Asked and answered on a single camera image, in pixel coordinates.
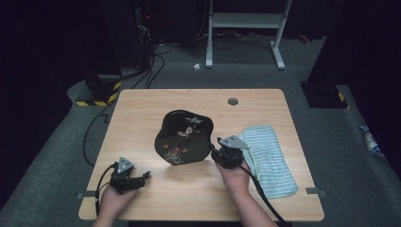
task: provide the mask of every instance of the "wooden table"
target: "wooden table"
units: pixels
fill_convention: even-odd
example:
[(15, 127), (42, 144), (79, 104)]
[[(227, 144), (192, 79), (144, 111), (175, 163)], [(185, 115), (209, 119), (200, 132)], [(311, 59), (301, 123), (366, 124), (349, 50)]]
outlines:
[[(235, 97), (237, 105), (228, 99)], [(127, 220), (239, 220), (210, 155), (195, 164), (172, 166), (154, 149), (154, 140), (167, 113), (174, 110), (210, 117), (217, 137), (239, 134), (253, 125), (273, 126), (288, 167), (299, 191), (290, 197), (270, 200), (287, 221), (319, 221), (324, 212), (295, 130), (286, 99), (278, 89), (149, 89), (121, 92), (97, 157), (87, 191), (96, 191), (103, 171), (120, 156), (136, 164), (132, 177), (150, 171), (150, 178), (130, 207), (121, 214)], [(107, 174), (104, 183), (110, 180)], [(275, 216), (260, 199), (251, 181), (250, 189), (273, 219)], [(79, 210), (82, 219), (96, 219), (95, 198), (84, 197)]]

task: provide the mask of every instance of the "light blue towel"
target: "light blue towel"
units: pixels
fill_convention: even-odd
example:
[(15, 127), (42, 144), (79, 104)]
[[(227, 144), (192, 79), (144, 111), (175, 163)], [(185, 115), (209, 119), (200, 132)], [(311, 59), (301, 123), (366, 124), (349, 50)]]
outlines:
[(249, 147), (242, 150), (245, 160), (268, 199), (291, 196), (298, 191), (272, 126), (249, 127), (238, 138)]

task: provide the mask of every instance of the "metal stand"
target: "metal stand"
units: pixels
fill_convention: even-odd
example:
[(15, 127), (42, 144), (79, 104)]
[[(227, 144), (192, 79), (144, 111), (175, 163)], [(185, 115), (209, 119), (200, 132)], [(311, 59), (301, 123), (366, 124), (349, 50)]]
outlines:
[(283, 58), (278, 50), (278, 45), (283, 35), (291, 2), (292, 0), (287, 0), (283, 13), (214, 13), (213, 0), (210, 0), (206, 68), (213, 67), (213, 27), (249, 27), (277, 29), (276, 39), (274, 42), (270, 42), (270, 46), (278, 69), (286, 69)]

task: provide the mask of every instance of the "small round hole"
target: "small round hole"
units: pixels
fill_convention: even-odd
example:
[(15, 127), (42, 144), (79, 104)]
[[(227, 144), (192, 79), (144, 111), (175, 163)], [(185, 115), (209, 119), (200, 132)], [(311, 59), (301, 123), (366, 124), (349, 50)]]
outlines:
[(238, 104), (238, 99), (236, 99), (235, 97), (230, 97), (228, 99), (228, 104), (235, 106), (236, 104)]

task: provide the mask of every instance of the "gray floor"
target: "gray floor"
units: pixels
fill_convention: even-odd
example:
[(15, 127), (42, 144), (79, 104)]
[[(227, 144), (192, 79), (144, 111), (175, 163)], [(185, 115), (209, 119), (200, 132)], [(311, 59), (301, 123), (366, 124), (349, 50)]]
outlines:
[[(325, 218), (320, 222), (296, 222), (293, 226), (401, 226), (401, 183), (387, 161), (372, 155), (359, 126), (364, 124), (346, 86), (349, 109), (311, 109), (300, 81), (306, 81), (324, 40), (301, 44), (284, 39), (280, 50), (287, 69), (279, 71), (268, 42), (239, 42), (228, 50), (215, 48), (214, 67), (205, 69), (205, 47), (161, 46), (166, 65), (150, 88), (279, 88), (284, 91)], [(215, 41), (219, 47), (233, 43)], [(199, 63), (200, 69), (193, 65)], [(161, 67), (156, 58), (153, 75)], [(140, 77), (123, 81), (131, 88)], [(144, 89), (145, 80), (135, 88)], [(83, 83), (68, 95), (74, 100)], [(78, 193), (85, 191), (92, 168), (84, 161), (82, 141), (86, 129), (102, 107), (78, 107), (70, 113), (44, 145), (25, 177), (0, 213), (1, 226), (91, 226), (81, 220)], [(105, 112), (113, 114), (113, 107)], [(85, 149), (94, 162), (108, 124), (98, 118), (89, 130)], [(126, 226), (118, 221), (115, 226)]]

